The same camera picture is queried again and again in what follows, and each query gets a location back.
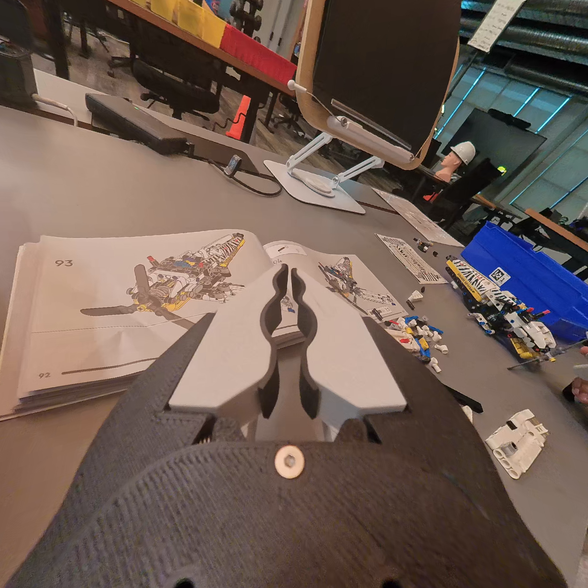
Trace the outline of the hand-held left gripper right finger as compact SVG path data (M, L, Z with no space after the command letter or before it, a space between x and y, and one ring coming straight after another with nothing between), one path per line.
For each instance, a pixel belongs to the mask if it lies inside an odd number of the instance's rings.
M304 338L298 377L304 413L311 419L402 413L407 402L372 338L381 327L307 272L292 269L289 280Z

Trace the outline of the black power station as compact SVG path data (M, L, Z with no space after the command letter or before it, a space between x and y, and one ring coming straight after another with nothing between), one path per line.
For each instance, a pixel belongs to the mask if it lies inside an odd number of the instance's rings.
M0 40L0 101L34 108L38 84L31 51Z

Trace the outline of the printed paper sheet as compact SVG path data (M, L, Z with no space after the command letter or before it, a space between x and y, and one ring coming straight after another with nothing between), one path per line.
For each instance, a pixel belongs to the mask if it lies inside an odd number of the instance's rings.
M447 235L438 224L434 224L426 213L420 213L412 203L372 190L395 213L398 213L426 242L463 249L452 235Z

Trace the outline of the black dumbbell rack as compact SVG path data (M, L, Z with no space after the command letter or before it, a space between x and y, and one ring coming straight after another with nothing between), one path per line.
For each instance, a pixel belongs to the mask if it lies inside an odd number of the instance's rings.
M251 37L261 28L264 0L233 0L230 24Z

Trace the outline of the orange traffic cone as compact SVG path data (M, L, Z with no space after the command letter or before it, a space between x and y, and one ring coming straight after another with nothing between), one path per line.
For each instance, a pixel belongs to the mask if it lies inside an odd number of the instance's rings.
M230 128L226 133L228 139L240 141L247 108L250 108L250 98L244 95L239 101L236 114L233 116Z

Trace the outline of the blue tagged storage bin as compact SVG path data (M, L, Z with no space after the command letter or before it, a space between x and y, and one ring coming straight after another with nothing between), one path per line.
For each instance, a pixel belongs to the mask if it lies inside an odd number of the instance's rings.
M588 331L588 285L531 243L485 224L460 258L500 291L534 311L556 340L576 343Z

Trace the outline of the pile of small lego pieces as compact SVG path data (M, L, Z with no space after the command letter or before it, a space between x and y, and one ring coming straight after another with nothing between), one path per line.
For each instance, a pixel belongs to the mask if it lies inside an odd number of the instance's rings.
M440 374L438 361L431 354L447 354L447 347L440 345L443 330L429 325L426 316L398 316L395 321L383 321L381 327L402 345L402 350L414 355L420 365L428 365L434 374Z

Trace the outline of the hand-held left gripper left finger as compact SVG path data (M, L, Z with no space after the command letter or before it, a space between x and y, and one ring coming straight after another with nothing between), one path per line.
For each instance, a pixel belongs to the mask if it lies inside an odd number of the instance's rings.
M180 377L169 408L228 419L271 415L278 398L273 330L289 270L271 266L219 310Z

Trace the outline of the black power brick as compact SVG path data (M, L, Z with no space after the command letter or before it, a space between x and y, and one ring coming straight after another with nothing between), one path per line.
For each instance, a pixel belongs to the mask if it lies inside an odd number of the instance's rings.
M86 108L113 134L143 144L163 156L189 152L189 139L181 133L164 126L122 98L88 93Z

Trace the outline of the white lego assembly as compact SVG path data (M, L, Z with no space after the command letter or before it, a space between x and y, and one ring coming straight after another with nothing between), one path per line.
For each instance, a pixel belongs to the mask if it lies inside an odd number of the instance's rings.
M510 419L493 430L485 443L505 472L518 480L540 457L547 445L547 438L549 430L543 423L540 423L540 419L526 408L510 415Z

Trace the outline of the zebra sticker sheet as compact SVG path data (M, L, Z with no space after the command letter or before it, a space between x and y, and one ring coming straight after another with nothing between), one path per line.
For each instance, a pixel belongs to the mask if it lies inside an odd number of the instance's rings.
M385 250L417 280L419 285L447 283L434 269L429 269L403 240L375 232Z

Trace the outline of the red bin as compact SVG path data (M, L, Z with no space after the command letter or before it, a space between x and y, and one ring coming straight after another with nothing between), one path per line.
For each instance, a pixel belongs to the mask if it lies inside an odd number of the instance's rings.
M234 26L226 24L219 48L240 63L264 72L271 82L288 87L289 79L295 77L295 67L281 55L271 54L264 45L255 43L245 34L236 32Z

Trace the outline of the yellow bin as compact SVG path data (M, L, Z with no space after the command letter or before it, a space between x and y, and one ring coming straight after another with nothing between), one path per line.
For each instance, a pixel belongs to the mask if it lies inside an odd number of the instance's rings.
M178 0L146 0L148 11L170 24L178 24L178 5Z
M205 11L193 0L178 0L178 26L202 40Z
M202 5L202 40L214 48L222 46L226 22L217 17L209 5Z

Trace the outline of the black lego beam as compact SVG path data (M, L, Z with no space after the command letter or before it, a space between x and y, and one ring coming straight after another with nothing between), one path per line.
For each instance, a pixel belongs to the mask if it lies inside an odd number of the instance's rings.
M480 402L475 402L475 400L472 400L472 398L458 394L457 388L452 388L452 387L447 387L447 384L445 384L445 390L447 390L447 394L449 394L463 408L472 408L472 413L482 415L482 406L480 406Z

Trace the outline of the zebra striped lego airplane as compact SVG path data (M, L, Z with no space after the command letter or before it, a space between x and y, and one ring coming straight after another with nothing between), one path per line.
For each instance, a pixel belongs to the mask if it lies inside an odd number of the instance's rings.
M574 345L560 347L553 331L541 322L549 311L534 311L524 306L516 294L500 291L466 261L447 255L445 272L452 280L452 287L460 292L466 316L487 337L514 351L518 359L516 366L554 362L567 350L585 347L585 337Z

